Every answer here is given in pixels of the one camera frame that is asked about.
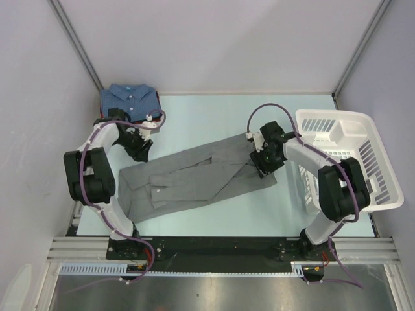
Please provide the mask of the grey long sleeve shirt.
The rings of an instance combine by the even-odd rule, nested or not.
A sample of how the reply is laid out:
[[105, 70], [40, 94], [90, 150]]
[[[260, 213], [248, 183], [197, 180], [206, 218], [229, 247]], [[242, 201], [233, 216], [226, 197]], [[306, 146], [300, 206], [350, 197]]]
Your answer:
[[260, 177], [250, 159], [253, 149], [239, 134], [124, 168], [119, 205], [139, 223], [274, 186], [274, 175]]

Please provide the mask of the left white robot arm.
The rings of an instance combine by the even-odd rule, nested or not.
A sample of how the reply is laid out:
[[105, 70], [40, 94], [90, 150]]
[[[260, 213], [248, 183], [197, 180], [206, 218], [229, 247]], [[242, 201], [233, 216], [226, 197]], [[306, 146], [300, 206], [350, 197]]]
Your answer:
[[147, 162], [158, 124], [149, 113], [137, 124], [127, 112], [112, 108], [109, 115], [96, 119], [93, 131], [75, 151], [64, 154], [64, 167], [71, 198], [91, 208], [104, 222], [112, 240], [123, 240], [121, 252], [138, 258], [143, 243], [133, 222], [128, 219], [115, 197], [116, 182], [108, 160], [113, 146], [121, 146], [135, 162]]

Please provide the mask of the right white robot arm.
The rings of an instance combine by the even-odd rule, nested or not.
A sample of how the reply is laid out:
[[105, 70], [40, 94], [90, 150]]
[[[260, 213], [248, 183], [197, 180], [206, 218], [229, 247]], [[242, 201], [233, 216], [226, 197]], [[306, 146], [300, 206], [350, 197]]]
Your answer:
[[254, 144], [250, 158], [261, 178], [292, 161], [317, 179], [320, 212], [299, 235], [298, 253], [303, 258], [317, 258], [329, 247], [333, 235], [344, 224], [356, 222], [360, 211], [369, 206], [368, 188], [355, 158], [335, 159], [306, 143], [296, 130], [284, 132], [275, 121], [257, 133], [247, 131], [246, 139]]

